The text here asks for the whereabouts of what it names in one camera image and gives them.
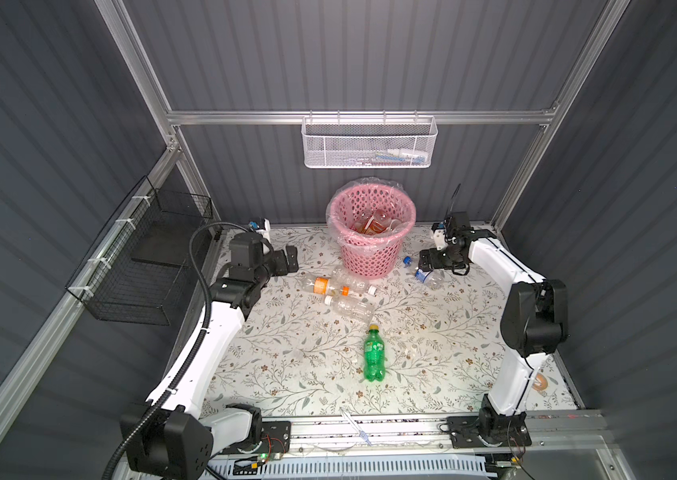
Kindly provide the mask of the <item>blue label clear bottle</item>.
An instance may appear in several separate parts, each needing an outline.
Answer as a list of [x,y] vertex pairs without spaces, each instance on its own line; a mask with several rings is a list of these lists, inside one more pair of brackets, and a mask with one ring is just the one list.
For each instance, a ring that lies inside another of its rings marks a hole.
[[445,277],[441,270],[424,271],[418,266],[418,261],[410,256],[403,258],[403,266],[417,284],[432,290],[438,290],[444,286]]

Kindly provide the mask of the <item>red label clear bottle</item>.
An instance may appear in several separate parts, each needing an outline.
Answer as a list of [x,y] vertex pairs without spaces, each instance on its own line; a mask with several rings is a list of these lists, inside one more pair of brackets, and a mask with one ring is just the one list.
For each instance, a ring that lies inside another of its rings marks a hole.
[[390,230],[393,222],[392,216],[383,210],[376,209],[362,213],[354,222],[352,229],[359,234],[374,236]]

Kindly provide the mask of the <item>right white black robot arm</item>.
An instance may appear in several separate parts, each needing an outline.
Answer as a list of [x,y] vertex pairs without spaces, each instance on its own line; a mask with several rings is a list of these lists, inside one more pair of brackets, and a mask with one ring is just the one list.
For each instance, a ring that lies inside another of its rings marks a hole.
[[531,444],[525,425],[530,390],[547,358],[568,338],[567,287],[531,270],[491,231],[473,227],[465,212],[448,213],[431,228],[434,246],[419,252],[415,275],[421,282],[434,272],[468,274],[473,264],[505,294],[499,322],[507,351],[496,380],[474,424],[458,427],[453,444],[470,435],[486,447]]

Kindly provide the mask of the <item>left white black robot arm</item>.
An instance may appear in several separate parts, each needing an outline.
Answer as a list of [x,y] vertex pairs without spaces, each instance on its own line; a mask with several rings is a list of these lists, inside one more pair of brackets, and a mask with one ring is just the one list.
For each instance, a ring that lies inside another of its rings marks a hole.
[[262,442],[260,408],[232,403],[200,418],[208,386],[232,339],[248,320],[270,279],[298,271],[298,250],[276,250],[268,222],[236,225],[230,263],[214,283],[198,278],[204,308],[188,342],[142,405],[120,418],[122,443],[104,469],[110,479],[120,459],[133,472],[164,479],[198,479],[228,448],[254,450]]

